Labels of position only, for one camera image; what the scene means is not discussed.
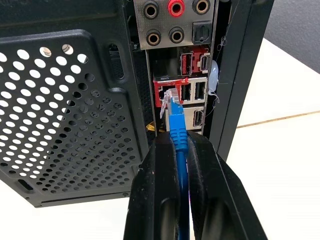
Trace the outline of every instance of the blue ethernet cable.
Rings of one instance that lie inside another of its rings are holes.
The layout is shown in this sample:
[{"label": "blue ethernet cable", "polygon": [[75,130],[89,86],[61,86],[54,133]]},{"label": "blue ethernet cable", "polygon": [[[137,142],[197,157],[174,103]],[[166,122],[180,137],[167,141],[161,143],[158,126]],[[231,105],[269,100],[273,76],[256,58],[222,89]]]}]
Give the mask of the blue ethernet cable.
[{"label": "blue ethernet cable", "polygon": [[190,239],[189,225],[189,183],[186,156],[188,154],[188,136],[185,123],[184,108],[179,102],[176,88],[168,93],[168,114],[170,136],[175,146],[176,164],[180,190],[180,216],[178,240]]}]

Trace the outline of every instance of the black plastic frame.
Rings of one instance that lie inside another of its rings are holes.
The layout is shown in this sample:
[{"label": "black plastic frame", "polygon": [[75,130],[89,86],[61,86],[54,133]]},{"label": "black plastic frame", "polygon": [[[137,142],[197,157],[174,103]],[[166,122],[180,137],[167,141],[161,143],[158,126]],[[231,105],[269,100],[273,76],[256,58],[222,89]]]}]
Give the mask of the black plastic frame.
[{"label": "black plastic frame", "polygon": [[209,140],[227,160],[274,0],[231,0]]}]

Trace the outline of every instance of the white surface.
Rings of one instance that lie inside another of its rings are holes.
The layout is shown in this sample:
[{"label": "white surface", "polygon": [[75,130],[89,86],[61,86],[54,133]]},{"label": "white surface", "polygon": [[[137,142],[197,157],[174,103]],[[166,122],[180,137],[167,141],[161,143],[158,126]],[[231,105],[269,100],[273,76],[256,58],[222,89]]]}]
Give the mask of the white surface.
[{"label": "white surface", "polygon": [[263,39],[238,126],[320,110],[320,74]]},{"label": "white surface", "polygon": [[[239,125],[319,111],[319,90],[320,75],[264,40]],[[228,164],[269,240],[320,239],[319,124],[313,114],[235,133]],[[0,239],[123,239],[128,198],[33,208],[1,181],[0,195]]]},{"label": "white surface", "polygon": [[227,160],[269,240],[320,239],[320,113],[239,128]]}]

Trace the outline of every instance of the clamp jaw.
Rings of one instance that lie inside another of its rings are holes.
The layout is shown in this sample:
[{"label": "clamp jaw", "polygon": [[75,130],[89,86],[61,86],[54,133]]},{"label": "clamp jaw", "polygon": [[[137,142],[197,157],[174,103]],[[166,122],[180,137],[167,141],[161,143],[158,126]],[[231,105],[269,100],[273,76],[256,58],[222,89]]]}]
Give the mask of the clamp jaw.
[{"label": "clamp jaw", "polygon": [[[237,175],[208,139],[187,134],[195,240],[267,240]],[[180,204],[176,150],[165,132],[154,140],[133,180],[123,239],[177,239]]]}]

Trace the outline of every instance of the yellow wire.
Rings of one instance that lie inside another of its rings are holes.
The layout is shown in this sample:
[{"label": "yellow wire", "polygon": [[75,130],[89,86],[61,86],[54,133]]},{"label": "yellow wire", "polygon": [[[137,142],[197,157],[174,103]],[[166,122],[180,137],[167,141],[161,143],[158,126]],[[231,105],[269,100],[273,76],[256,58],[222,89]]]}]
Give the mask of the yellow wire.
[{"label": "yellow wire", "polygon": [[[146,129],[148,131],[152,131],[152,132],[155,132],[155,123],[154,122],[150,122],[147,126],[146,126]],[[163,126],[160,126],[160,129],[159,129],[159,132],[160,133],[164,133],[165,130],[163,129]]]}]

